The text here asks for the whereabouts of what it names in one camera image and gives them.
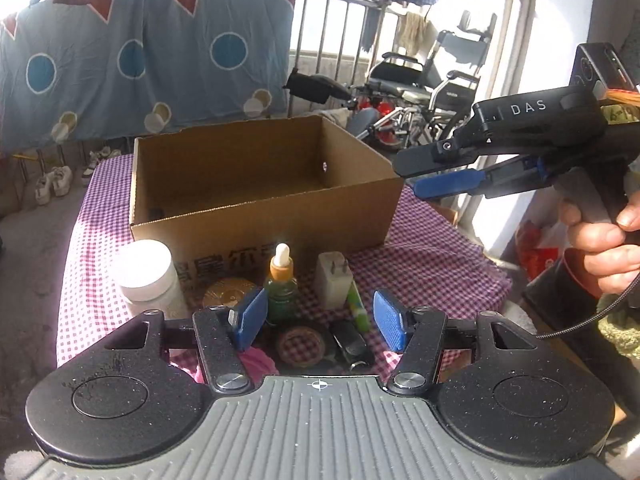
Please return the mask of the person right hand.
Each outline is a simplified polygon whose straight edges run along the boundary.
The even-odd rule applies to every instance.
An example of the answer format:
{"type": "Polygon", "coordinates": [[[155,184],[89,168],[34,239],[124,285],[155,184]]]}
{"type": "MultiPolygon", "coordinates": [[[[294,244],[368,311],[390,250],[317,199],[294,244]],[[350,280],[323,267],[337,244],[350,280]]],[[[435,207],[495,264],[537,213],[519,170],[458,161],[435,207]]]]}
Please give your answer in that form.
{"type": "Polygon", "coordinates": [[[627,234],[639,231],[639,192],[613,224],[585,222],[569,200],[560,201],[559,218],[568,227],[570,244],[585,253],[585,269],[601,292],[621,294],[639,274],[639,246],[626,242],[627,234]]]}

